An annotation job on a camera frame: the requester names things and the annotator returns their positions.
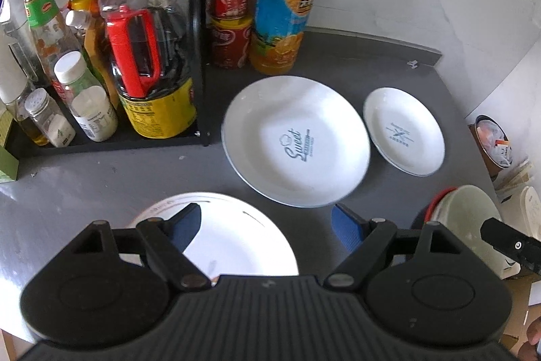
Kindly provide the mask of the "small white Bakery plate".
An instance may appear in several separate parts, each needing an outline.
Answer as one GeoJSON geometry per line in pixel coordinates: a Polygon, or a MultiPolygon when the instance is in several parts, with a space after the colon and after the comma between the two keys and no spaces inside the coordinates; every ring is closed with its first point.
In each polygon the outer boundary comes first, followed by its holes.
{"type": "Polygon", "coordinates": [[[392,87],[372,91],[363,117],[372,143],[393,167],[427,177],[442,166],[446,147],[440,125],[410,93],[392,87]]]}

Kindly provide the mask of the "small clear spice shaker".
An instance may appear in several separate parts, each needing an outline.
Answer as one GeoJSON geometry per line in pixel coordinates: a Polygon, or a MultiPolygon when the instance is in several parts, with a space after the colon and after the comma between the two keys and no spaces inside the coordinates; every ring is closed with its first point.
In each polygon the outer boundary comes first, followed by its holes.
{"type": "Polygon", "coordinates": [[[31,92],[25,101],[25,109],[41,133],[56,148],[65,148],[74,140],[76,131],[45,89],[38,88],[31,92]]]}

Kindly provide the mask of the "green label sauce bottle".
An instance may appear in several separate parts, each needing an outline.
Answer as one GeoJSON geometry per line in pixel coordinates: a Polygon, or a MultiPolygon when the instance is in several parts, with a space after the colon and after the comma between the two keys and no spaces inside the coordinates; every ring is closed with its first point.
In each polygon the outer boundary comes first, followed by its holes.
{"type": "Polygon", "coordinates": [[[64,100],[65,91],[54,73],[54,66],[66,53],[81,51],[81,45],[66,26],[55,0],[24,0],[24,8],[42,68],[59,98],[64,100]]]}

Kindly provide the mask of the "white plate with flower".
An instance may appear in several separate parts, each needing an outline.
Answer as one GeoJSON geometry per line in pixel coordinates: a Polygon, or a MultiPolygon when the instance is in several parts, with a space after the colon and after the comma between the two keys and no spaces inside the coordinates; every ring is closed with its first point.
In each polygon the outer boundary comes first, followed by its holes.
{"type": "Polygon", "coordinates": [[[211,280],[223,274],[297,276],[295,253],[281,230],[257,208],[221,193],[181,193],[156,202],[128,226],[170,219],[190,203],[202,211],[201,228],[183,254],[211,280]]]}

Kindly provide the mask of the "small bowl with packets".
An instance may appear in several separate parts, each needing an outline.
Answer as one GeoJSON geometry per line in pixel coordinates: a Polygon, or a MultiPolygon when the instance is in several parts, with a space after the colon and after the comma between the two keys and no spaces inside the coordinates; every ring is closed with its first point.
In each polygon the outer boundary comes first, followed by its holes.
{"type": "Polygon", "coordinates": [[[474,136],[491,164],[500,170],[511,167],[512,144],[498,123],[488,115],[479,115],[474,124],[474,136]]]}

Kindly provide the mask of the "clear red cap bottle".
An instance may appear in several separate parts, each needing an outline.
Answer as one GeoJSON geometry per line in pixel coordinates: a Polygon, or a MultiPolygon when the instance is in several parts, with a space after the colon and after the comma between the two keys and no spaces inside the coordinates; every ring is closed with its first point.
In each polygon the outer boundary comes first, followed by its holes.
{"type": "Polygon", "coordinates": [[[8,47],[21,70],[37,87],[50,86],[27,24],[24,0],[1,0],[1,28],[8,36],[8,47]]]}

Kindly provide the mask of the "red and black bowl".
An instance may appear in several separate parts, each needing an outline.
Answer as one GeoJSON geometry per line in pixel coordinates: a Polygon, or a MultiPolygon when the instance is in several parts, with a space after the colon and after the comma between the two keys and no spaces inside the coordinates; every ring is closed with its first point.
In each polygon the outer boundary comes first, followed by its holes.
{"type": "Polygon", "coordinates": [[[437,195],[435,195],[432,200],[428,203],[423,210],[421,210],[411,224],[411,228],[414,230],[419,230],[423,225],[429,222],[432,218],[434,210],[438,207],[439,202],[441,202],[447,194],[452,193],[454,190],[457,190],[457,187],[448,187],[445,190],[441,190],[437,195]]]}

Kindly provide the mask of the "large soy sauce bottle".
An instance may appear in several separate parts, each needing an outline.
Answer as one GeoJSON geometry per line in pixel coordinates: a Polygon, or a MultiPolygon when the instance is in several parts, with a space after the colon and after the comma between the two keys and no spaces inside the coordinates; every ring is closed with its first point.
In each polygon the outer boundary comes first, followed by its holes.
{"type": "Polygon", "coordinates": [[[116,90],[128,120],[149,139],[193,124],[187,20],[178,0],[99,0],[116,90]]]}

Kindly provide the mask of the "white Sweet bakery plate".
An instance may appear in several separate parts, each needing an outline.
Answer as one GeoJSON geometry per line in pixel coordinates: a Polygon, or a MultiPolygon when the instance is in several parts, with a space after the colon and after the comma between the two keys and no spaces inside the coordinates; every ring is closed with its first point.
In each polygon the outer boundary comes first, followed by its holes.
{"type": "Polygon", "coordinates": [[[371,160],[356,109],[323,83],[297,76],[266,78],[239,92],[225,113],[221,140],[248,186],[296,208],[347,197],[371,160]]]}

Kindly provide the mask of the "white electric kettle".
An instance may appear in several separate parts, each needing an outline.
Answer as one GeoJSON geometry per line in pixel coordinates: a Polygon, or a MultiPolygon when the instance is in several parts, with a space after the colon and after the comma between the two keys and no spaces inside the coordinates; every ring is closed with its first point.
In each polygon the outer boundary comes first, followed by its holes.
{"type": "Polygon", "coordinates": [[[501,202],[501,217],[505,224],[540,240],[541,210],[536,189],[524,186],[501,202]]]}

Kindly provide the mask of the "green tissue box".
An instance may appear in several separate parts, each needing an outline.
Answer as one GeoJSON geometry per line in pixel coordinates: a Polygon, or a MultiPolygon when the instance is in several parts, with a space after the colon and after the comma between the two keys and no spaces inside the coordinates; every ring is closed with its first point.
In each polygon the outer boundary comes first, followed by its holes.
{"type": "Polygon", "coordinates": [[[0,183],[14,182],[18,179],[19,161],[7,151],[6,141],[13,123],[13,117],[5,109],[1,109],[0,119],[0,183]]]}

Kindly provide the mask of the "lower red can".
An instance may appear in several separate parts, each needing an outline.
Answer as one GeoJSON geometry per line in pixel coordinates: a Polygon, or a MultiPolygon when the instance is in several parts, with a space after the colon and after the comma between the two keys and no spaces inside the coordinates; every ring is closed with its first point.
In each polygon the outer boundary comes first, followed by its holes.
{"type": "Polygon", "coordinates": [[[211,19],[212,62],[225,70],[242,69],[248,59],[252,16],[211,19]]]}

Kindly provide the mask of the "yellow cap sauce bottle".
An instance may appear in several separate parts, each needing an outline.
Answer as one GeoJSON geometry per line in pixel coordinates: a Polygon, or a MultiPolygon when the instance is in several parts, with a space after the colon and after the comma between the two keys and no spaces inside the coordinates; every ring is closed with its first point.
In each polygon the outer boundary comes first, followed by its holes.
{"type": "Polygon", "coordinates": [[[113,108],[117,110],[120,100],[110,68],[110,45],[105,35],[105,23],[100,16],[98,0],[69,1],[65,22],[80,40],[94,76],[103,84],[113,108]]]}

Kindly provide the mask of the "white lid jar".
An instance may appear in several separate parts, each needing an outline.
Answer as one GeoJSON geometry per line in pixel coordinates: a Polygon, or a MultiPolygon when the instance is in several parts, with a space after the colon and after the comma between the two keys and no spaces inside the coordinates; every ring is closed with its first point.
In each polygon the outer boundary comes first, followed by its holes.
{"type": "Polygon", "coordinates": [[[118,126],[116,111],[81,52],[70,51],[61,56],[54,74],[64,90],[64,102],[84,134],[94,142],[113,136],[118,126]]]}

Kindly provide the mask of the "cream bowl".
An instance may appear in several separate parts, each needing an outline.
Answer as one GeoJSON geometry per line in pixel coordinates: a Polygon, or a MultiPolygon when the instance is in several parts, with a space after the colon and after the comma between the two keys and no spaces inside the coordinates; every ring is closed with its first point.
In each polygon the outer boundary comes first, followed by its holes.
{"type": "Polygon", "coordinates": [[[481,239],[485,220],[501,215],[491,197],[473,185],[463,185],[434,204],[428,220],[443,224],[501,279],[516,276],[521,267],[481,239]]]}

